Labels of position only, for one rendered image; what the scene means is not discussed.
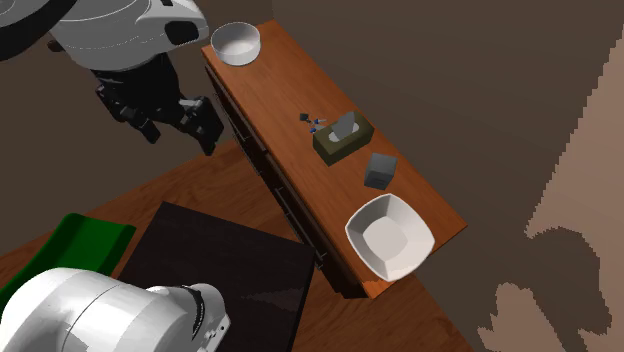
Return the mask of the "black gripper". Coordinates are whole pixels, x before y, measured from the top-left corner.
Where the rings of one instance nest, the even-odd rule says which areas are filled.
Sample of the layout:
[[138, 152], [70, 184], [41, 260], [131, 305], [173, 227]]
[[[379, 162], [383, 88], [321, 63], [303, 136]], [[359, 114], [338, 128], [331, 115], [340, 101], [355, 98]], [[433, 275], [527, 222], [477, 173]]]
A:
[[96, 95], [114, 120], [128, 123], [151, 144], [161, 134], [150, 119], [178, 123], [178, 129], [195, 138], [205, 155], [213, 154], [224, 124], [208, 97], [184, 99], [167, 53], [131, 69], [92, 73], [101, 82]]

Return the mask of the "white round bowl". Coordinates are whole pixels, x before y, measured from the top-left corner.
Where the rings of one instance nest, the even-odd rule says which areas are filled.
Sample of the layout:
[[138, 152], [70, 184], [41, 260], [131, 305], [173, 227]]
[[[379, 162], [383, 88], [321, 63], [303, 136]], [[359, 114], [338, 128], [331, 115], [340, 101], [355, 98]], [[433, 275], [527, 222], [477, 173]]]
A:
[[217, 58], [230, 66], [253, 62], [261, 51], [259, 30], [245, 22], [231, 22], [217, 28], [210, 38]]

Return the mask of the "brown wooden chest of drawers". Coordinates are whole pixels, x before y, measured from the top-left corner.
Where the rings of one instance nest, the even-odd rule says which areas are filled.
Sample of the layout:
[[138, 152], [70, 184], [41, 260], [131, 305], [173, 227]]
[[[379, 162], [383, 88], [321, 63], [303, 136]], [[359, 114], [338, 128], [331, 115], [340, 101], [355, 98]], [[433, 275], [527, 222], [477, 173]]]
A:
[[276, 21], [257, 29], [261, 51], [248, 65], [227, 65], [211, 46], [203, 47], [218, 100], [239, 146], [283, 209], [295, 236], [315, 248], [317, 266], [334, 290], [347, 298], [374, 299], [390, 284], [365, 265], [345, 231], [349, 218], [381, 194], [364, 184], [372, 154], [397, 158], [387, 190], [422, 218], [436, 248], [466, 223], [380, 130], [368, 144], [326, 165], [300, 116], [308, 113], [331, 121], [354, 110], [354, 103]]

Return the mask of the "small black and blue keys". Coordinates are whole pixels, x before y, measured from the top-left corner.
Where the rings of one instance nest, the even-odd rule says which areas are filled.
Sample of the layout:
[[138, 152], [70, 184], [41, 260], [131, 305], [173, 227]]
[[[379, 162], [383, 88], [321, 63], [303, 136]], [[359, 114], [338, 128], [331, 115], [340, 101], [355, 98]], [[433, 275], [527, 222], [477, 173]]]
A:
[[312, 119], [308, 113], [300, 113], [299, 120], [308, 125], [309, 132], [312, 134], [324, 128], [325, 119]]

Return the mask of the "dark robot stand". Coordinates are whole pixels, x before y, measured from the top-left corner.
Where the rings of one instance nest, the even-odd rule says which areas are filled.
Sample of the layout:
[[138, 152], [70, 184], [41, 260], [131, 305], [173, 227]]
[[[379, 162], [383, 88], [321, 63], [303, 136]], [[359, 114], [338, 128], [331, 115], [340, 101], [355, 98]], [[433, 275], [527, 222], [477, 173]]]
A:
[[217, 352], [291, 352], [313, 271], [309, 246], [164, 202], [119, 278], [210, 284], [231, 320]]

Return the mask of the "green curved seat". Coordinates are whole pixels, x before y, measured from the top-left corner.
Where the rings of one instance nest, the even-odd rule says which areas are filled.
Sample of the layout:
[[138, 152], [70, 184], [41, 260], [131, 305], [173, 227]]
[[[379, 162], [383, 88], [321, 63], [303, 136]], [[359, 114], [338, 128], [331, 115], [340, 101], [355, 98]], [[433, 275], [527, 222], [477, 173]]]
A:
[[135, 232], [133, 225], [66, 215], [34, 257], [0, 289], [0, 318], [13, 294], [46, 270], [67, 267], [110, 275]]

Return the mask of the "olive tissue box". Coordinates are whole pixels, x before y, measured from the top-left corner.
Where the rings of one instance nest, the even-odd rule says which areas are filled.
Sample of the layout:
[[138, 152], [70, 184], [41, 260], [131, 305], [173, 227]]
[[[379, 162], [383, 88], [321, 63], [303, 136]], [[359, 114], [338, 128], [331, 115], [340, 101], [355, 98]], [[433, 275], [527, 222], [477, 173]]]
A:
[[[343, 128], [345, 120], [353, 122], [351, 132], [343, 133], [343, 138], [340, 138], [334, 127], [339, 125], [345, 130]], [[313, 149], [327, 166], [331, 166], [368, 144], [374, 131], [375, 128], [359, 111], [350, 111], [338, 121], [313, 134]]]

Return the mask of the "grey cube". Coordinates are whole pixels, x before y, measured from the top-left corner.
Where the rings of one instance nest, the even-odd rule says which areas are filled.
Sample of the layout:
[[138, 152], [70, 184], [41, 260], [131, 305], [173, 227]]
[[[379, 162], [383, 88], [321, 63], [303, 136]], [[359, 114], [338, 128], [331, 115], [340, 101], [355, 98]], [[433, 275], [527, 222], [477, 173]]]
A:
[[394, 156], [373, 153], [365, 170], [364, 185], [385, 190], [394, 177], [397, 161]]

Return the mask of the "white square bowl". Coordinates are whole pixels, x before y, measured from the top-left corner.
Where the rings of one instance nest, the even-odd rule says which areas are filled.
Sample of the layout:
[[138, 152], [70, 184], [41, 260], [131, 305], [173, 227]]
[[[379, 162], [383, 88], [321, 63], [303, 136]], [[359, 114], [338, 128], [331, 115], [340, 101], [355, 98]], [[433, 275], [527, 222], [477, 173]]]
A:
[[386, 282], [415, 271], [435, 245], [433, 233], [421, 216], [391, 193], [358, 209], [345, 225], [345, 233], [361, 261]]

